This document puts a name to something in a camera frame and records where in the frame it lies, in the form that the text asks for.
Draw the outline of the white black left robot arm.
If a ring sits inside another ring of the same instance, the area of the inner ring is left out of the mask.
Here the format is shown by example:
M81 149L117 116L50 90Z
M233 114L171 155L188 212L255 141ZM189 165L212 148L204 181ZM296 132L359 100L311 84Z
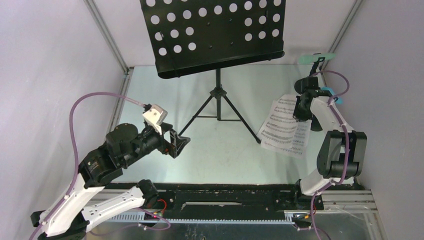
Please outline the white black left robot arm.
M123 194L101 203L87 203L101 192L123 170L157 150L177 158L190 138L180 136L173 126L162 123L170 141L146 125L142 131L130 123L122 123L105 136L105 142L90 151L77 167L71 191L65 192L54 206L31 214L32 225L39 229L39 240L81 240L102 222L135 208L153 208L158 191L151 180L142 179Z

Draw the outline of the black music stand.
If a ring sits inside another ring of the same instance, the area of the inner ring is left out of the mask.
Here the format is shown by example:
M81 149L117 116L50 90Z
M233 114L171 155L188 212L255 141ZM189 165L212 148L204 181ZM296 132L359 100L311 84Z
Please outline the black music stand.
M221 69L284 56L284 0L142 0L162 79L215 71L216 119L227 93Z

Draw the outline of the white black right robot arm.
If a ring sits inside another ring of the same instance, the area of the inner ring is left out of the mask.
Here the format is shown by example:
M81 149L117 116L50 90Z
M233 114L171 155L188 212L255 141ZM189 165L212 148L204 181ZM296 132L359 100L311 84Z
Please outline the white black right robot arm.
M316 169L297 182L299 190L290 196L295 208L304 209L310 204L311 196L361 174L367 136L347 123L336 106L339 98L319 87L316 76L297 80L294 89L298 96L293 118L297 122L310 121L313 131L325 132Z

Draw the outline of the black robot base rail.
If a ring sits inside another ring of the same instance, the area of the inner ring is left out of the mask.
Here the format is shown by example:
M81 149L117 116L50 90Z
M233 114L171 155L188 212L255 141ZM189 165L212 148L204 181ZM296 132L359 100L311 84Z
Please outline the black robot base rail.
M283 221L288 213L324 209L322 197L301 195L294 184L155 183L143 205L171 221Z

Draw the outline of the sheet music page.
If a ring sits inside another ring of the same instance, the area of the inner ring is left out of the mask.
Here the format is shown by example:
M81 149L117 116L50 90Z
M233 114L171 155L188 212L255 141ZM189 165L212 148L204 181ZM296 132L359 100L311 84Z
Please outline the sheet music page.
M272 102L267 118L258 131L261 147L288 149L292 146L298 122L293 114L297 96L285 94Z
M311 121L281 123L267 120L261 126L258 137L260 146L289 157L303 159L306 156Z

